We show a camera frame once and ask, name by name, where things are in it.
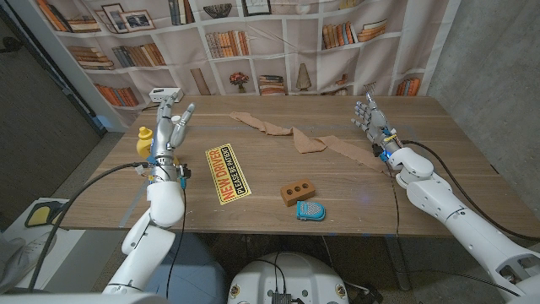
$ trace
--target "wooden table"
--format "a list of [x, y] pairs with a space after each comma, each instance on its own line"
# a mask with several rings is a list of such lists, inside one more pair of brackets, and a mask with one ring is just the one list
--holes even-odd
[[[269, 136], [229, 117], [247, 111], [263, 121], [297, 127], [309, 137], [336, 135], [371, 149], [365, 134], [355, 127], [358, 96], [189, 96], [173, 108], [181, 114], [190, 102], [197, 109], [189, 122], [186, 141], [175, 153], [192, 169], [187, 183], [186, 231], [270, 234], [386, 236], [396, 232], [396, 202], [388, 176], [326, 149], [302, 155], [292, 136]], [[400, 139], [417, 140], [437, 152], [456, 179], [487, 214], [501, 225], [529, 236], [540, 236], [540, 222], [505, 180], [454, 123], [439, 103], [429, 97], [378, 97], [380, 108]], [[135, 150], [138, 129], [155, 126], [155, 110], [145, 111], [105, 158], [95, 175], [127, 162], [142, 161]], [[220, 205], [204, 151], [231, 144], [252, 194]], [[450, 179], [427, 152], [413, 146]], [[279, 189], [302, 178], [316, 187], [313, 201], [323, 204], [322, 222], [304, 222], [287, 208]], [[143, 177], [132, 169], [116, 172], [90, 187], [75, 202], [62, 223], [73, 229], [120, 229]], [[403, 236], [449, 236], [437, 220], [414, 207], [395, 183]], [[146, 192], [123, 229], [130, 228], [149, 207]], [[457, 194], [465, 204], [460, 193]], [[173, 227], [181, 228], [181, 222]]]

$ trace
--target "yellow bottle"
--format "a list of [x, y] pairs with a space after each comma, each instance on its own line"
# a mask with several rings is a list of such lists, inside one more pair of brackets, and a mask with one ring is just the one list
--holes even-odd
[[138, 129], [138, 141], [137, 141], [137, 152], [145, 160], [150, 156], [150, 149], [152, 147], [152, 137], [154, 132], [146, 127], [140, 127]]

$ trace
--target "gray wall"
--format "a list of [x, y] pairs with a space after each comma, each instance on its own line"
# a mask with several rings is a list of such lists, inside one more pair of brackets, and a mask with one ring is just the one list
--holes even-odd
[[463, 0], [428, 95], [540, 219], [540, 1]]
[[[0, 5], [11, 16], [7, 0], [0, 0]], [[78, 64], [71, 59], [68, 50], [60, 43], [56, 35], [51, 32], [48, 21], [41, 18], [31, 3], [35, 0], [8, 0], [20, 18], [26, 23], [30, 31], [43, 45], [54, 62], [73, 84], [75, 89], [83, 96], [86, 102], [96, 112], [100, 122], [112, 132], [125, 132], [127, 128], [123, 126], [117, 114], [107, 105], [99, 91], [92, 85], [92, 81], [78, 67]]]

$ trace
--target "yellow sign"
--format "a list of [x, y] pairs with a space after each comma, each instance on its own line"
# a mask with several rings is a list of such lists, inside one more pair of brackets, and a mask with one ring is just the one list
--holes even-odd
[[230, 144], [206, 151], [206, 158], [222, 205], [251, 194]]

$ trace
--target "bookshelf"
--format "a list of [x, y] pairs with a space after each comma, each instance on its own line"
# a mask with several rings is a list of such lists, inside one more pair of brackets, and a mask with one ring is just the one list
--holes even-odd
[[[35, 9], [41, 13], [35, 0]], [[233, 72], [250, 77], [244, 86], [247, 95], [258, 95], [258, 76], [283, 76], [289, 95], [321, 94], [346, 88], [349, 95], [359, 95], [365, 84], [376, 82], [376, 95], [395, 95], [404, 80], [422, 80], [419, 95], [425, 95], [440, 55], [440, 49], [460, 0], [357, 0], [352, 8], [339, 9], [340, 0], [319, 1], [307, 14], [298, 15], [294, 7], [271, 1], [274, 14], [244, 16], [241, 0], [190, 0], [194, 23], [172, 25], [167, 1], [150, 0], [47, 0], [68, 18], [80, 14], [100, 21], [96, 10], [101, 5], [120, 3], [124, 11], [148, 10], [155, 29], [126, 34], [111, 33], [100, 22], [101, 31], [69, 33], [55, 31], [64, 46], [97, 47], [114, 63], [114, 70], [87, 70], [89, 81], [109, 86], [130, 86], [140, 102], [135, 107], [113, 106], [126, 125], [134, 114], [149, 102], [153, 87], [181, 87], [187, 95], [199, 95], [191, 69], [200, 68], [212, 95], [237, 95], [229, 83]], [[212, 19], [203, 7], [232, 3], [229, 16]], [[364, 24], [387, 19], [386, 32], [366, 42], [325, 49], [322, 27], [351, 22], [357, 33]], [[212, 58], [207, 33], [244, 31], [250, 55]], [[166, 65], [122, 68], [112, 47], [155, 43]], [[312, 86], [307, 92], [296, 88], [300, 64], [305, 63]], [[335, 84], [343, 73], [345, 84]]]

